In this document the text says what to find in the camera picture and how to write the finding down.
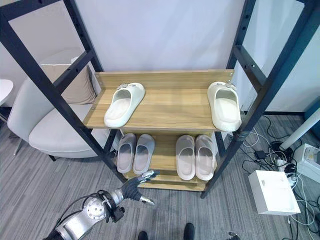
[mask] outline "gray carpet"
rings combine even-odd
[[[269,116],[271,132],[278,136],[291,134],[303,122],[299,116]],[[268,122],[261,118],[255,126],[267,136]],[[13,156],[18,138],[9,138],[5,124],[0,128],[0,239],[36,240],[48,235],[63,209],[74,199],[96,192],[112,190],[121,185],[104,163],[97,158],[58,158],[56,162],[30,147],[26,142]],[[250,136],[251,143],[255,136]],[[308,132],[304,143],[319,146],[320,142]],[[267,151],[263,139],[254,147]],[[248,153],[252,149],[242,146]],[[248,174],[242,170],[248,159],[240,150],[206,199],[199,192],[142,189],[156,206],[145,206],[126,200],[125,215],[118,223],[100,222],[85,238],[87,240],[135,240],[146,231],[151,240],[180,240],[186,223],[195,225],[196,240],[225,240],[228,232],[238,233],[242,240],[281,240],[290,238],[285,216],[257,214]],[[252,163],[245,168],[258,169]],[[304,177],[305,193],[309,200],[320,195],[320,185]],[[310,236],[305,226],[299,226],[299,239]]]

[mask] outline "person's foot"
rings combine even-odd
[[[145,231],[141,231],[139,233],[138,240],[148,240],[148,234]]]
[[[192,223],[187,223],[184,227],[183,240],[195,239],[195,227]]]

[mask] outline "beige pillow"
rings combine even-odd
[[[70,64],[42,64],[41,67],[53,83],[70,67]],[[92,104],[95,101],[96,93],[92,87],[86,66],[61,95],[68,104]]]

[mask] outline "white wall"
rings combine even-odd
[[[224,69],[244,0],[76,0],[105,71]]]
[[[243,45],[268,76],[283,49],[303,4],[296,0],[257,0]],[[320,95],[320,30],[318,29],[267,111],[304,112]],[[233,82],[243,110],[256,96],[237,63]]]
[[[223,69],[244,0],[76,0],[105,71]],[[244,45],[269,74],[303,4],[257,0]],[[79,39],[62,2],[10,22],[33,56],[42,59],[78,47]],[[305,110],[320,93],[319,30],[268,111]],[[25,73],[0,45],[0,78],[12,79],[11,106]],[[255,91],[238,66],[233,82],[244,109]]]
[[[62,1],[10,21],[11,26],[39,63],[64,49],[79,48],[80,40]],[[0,78],[14,83],[4,106],[12,106],[27,78],[25,72],[0,43]]]

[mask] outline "slipper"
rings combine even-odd
[[[133,172],[140,175],[148,171],[152,154],[155,150],[155,140],[149,134],[142,134],[136,144]]]
[[[175,144],[176,171],[183,180],[195,176],[195,140],[192,136],[183,135]]]
[[[140,83],[121,84],[113,94],[112,103],[104,115],[104,124],[110,128],[125,125],[145,96]]]
[[[212,179],[216,157],[213,154],[214,143],[207,135],[200,135],[195,140],[195,175],[204,181]]]
[[[127,133],[119,141],[116,168],[119,173],[127,173],[132,168],[136,151],[137,137]]]
[[[233,84],[213,82],[208,88],[213,125],[221,131],[234,132],[241,125],[239,100]]]

